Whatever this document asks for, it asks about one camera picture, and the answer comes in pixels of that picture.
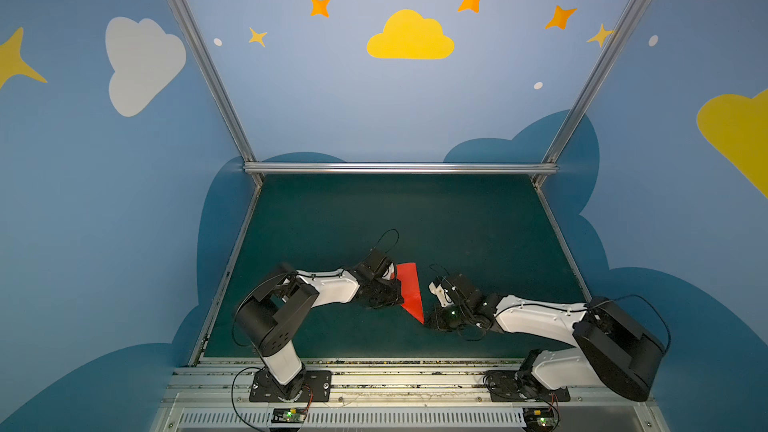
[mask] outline painted wall mural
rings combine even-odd
[[[115,17],[107,25],[107,55],[114,74],[109,99],[120,115],[132,117],[184,68],[187,50],[152,19]]]
[[[0,45],[0,89],[5,85],[5,81],[13,76],[27,76],[39,82],[47,82],[42,75],[22,59],[23,37],[24,29],[19,27],[11,38]]]
[[[148,430],[253,180],[166,0],[0,16],[0,432]]]
[[[754,99],[715,97],[696,120],[704,138],[768,197],[768,90]]]
[[[544,184],[590,290],[640,293],[670,323],[652,392],[680,432],[768,420],[766,9],[653,0]],[[718,390],[755,413],[691,408]]]
[[[368,53],[377,59],[445,59],[454,43],[442,33],[440,23],[413,10],[395,12],[384,32],[368,41]]]
[[[628,0],[187,2],[259,160],[442,162],[568,109]]]

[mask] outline metal base plate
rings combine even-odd
[[[568,392],[568,389],[565,387],[557,390],[552,390],[552,394],[554,394],[554,396],[558,398],[558,402],[571,401],[571,393]],[[541,396],[541,398],[548,402],[552,402],[552,398],[549,396],[549,394],[543,395]],[[491,402],[521,402],[521,401],[523,401],[523,399],[521,399],[520,396],[516,394],[511,395],[509,398],[500,397],[496,394],[491,394]]]
[[[495,388],[489,390],[489,392],[491,392],[491,402],[521,402],[524,400],[520,398],[518,385],[515,383],[513,377],[514,371],[510,370],[509,374],[501,372],[501,374],[495,378],[492,382],[492,385],[495,385]],[[565,387],[547,392],[544,395],[539,396],[539,399],[552,402],[551,394],[558,399],[558,402],[571,401],[571,394],[568,392],[568,388]]]
[[[268,387],[263,387],[262,384],[268,384],[269,371],[267,369],[260,370],[254,375],[254,382],[250,386],[250,394],[248,394],[249,402],[282,402],[274,394],[273,390]],[[330,398],[331,390],[331,377],[330,370],[307,370],[304,373],[304,384],[312,389],[312,402],[327,402]],[[310,393],[306,388],[302,388],[301,395],[293,402],[306,403],[310,399]]]

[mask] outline aluminum frame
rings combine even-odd
[[[568,111],[568,115],[563,120],[560,130],[554,136],[547,153],[544,154],[543,163],[556,163],[558,161],[560,154],[562,154],[581,119],[587,113],[592,100],[598,94],[600,86],[603,85],[605,78],[608,77],[610,69],[616,63],[622,49],[629,41],[632,32],[638,26],[640,18],[642,18],[651,1],[629,0],[624,8],[624,12],[621,13],[616,23],[614,32],[608,37],[608,44],[600,52],[598,61],[594,64],[584,87],[582,87],[581,92],[576,97],[571,110]],[[537,176],[535,185],[541,186],[546,178],[544,175]]]
[[[250,199],[250,204],[248,205],[248,210],[245,214],[245,219],[243,220],[243,225],[240,226],[240,232],[237,234],[235,246],[232,249],[229,261],[226,263],[224,275],[221,277],[221,282],[219,282],[219,287],[216,290],[214,300],[211,302],[210,308],[208,309],[208,315],[205,318],[205,322],[203,322],[203,327],[200,329],[200,335],[197,337],[197,343],[195,344],[192,355],[187,361],[187,365],[190,367],[197,365],[198,360],[200,360],[200,358],[203,357],[205,353],[205,348],[208,345],[208,339],[210,338],[210,332],[214,328],[216,317],[219,315],[221,303],[224,300],[224,294],[226,293],[226,287],[230,284],[232,272],[235,269],[235,264],[237,264],[237,258],[240,255],[240,249],[243,247],[245,234],[248,232],[248,226],[250,225],[250,220],[254,216],[256,204],[258,203],[260,196],[261,184],[257,181],[256,188],[254,189],[254,195]]]
[[[532,405],[530,402],[492,402],[489,392],[482,384],[486,370],[516,370],[522,362],[518,359],[324,358],[305,362],[308,370],[323,369],[334,373],[330,401],[312,406],[320,412],[334,413],[331,423],[323,424],[322,427],[363,428],[360,424],[354,425],[345,417],[350,413],[392,414],[405,411],[429,414],[441,413],[445,408],[450,408],[452,411],[468,414],[496,414]],[[230,390],[235,374],[249,366],[261,367],[262,362],[254,358],[204,359],[195,368],[177,368],[162,399],[152,431],[183,429],[182,417],[185,414],[200,414],[203,422],[210,427],[243,427],[243,424],[231,416]],[[263,414],[274,407],[285,407],[284,403],[248,402],[250,383],[255,371],[248,370],[237,378],[234,397],[238,411],[241,414]],[[658,411],[658,405],[652,398],[644,403],[632,402],[602,387],[570,388],[570,391],[572,400],[561,403],[561,408],[631,408],[646,430],[668,432],[664,418]],[[366,426],[423,425],[407,422],[394,424],[391,419],[389,422],[382,422],[381,416],[378,417],[378,425]],[[435,421],[435,425],[449,427],[439,423],[439,420]],[[457,426],[477,425],[463,421],[462,424],[453,425]],[[485,426],[494,428],[493,424]],[[510,424],[498,426],[507,427],[506,430],[511,427]]]
[[[446,164],[384,162],[246,162],[251,174],[525,174],[550,175],[556,164]]]
[[[176,21],[181,28],[181,32],[187,39],[192,55],[194,55],[194,58],[197,61],[197,65],[200,66],[200,72],[203,73],[203,77],[210,88],[210,93],[214,96],[216,105],[219,107],[219,111],[221,111],[226,126],[229,128],[232,138],[235,140],[235,145],[240,151],[240,155],[246,162],[254,161],[254,151],[250,148],[248,138],[243,129],[243,124],[240,123],[234,105],[232,104],[229,95],[226,93],[224,83],[216,70],[216,65],[214,65],[213,59],[208,53],[208,49],[204,44],[203,34],[197,26],[197,22],[192,15],[192,11],[190,10],[187,1],[167,1],[168,6],[174,13]]]
[[[558,242],[560,243],[560,248],[562,249],[563,254],[565,254],[565,259],[568,260],[568,264],[571,265],[571,270],[576,276],[576,280],[578,280],[578,286],[581,288],[581,293],[584,294],[584,298],[587,299],[587,302],[590,302],[590,300],[592,300],[592,294],[589,293],[589,289],[587,288],[587,283],[584,281],[584,277],[581,276],[581,271],[579,271],[578,265],[576,264],[576,259],[574,259],[573,254],[571,254],[571,249],[568,247],[568,243],[565,241],[565,236],[563,235],[562,230],[560,230],[558,221],[554,218],[552,209],[549,207],[549,202],[547,202],[547,197],[542,192],[541,187],[537,187],[534,184],[534,189],[536,190],[536,195],[538,196],[538,200],[542,204],[544,213],[547,214],[547,218],[549,219],[549,225],[552,226],[552,229],[554,230],[554,234],[558,238]]]

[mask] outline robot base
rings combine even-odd
[[[327,402],[331,390],[330,370],[307,370],[304,372],[303,384],[312,389],[312,402]],[[280,396],[280,389],[275,386],[272,374],[267,369],[260,370],[254,375],[254,382],[250,386],[249,402],[308,402],[310,392],[307,387],[301,388],[300,394],[295,398]]]

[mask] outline green table surface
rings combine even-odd
[[[425,313],[437,299],[430,264],[461,272],[486,293],[550,302],[584,296],[526,176],[268,176],[210,335],[206,357],[251,357],[231,337],[238,303],[279,262],[308,272],[361,261],[389,228],[389,253],[415,262]],[[382,240],[389,247],[394,237]],[[237,340],[247,343],[236,331]],[[293,339],[302,358],[523,358],[561,342],[489,332],[467,341],[431,331],[403,308],[314,308]]]

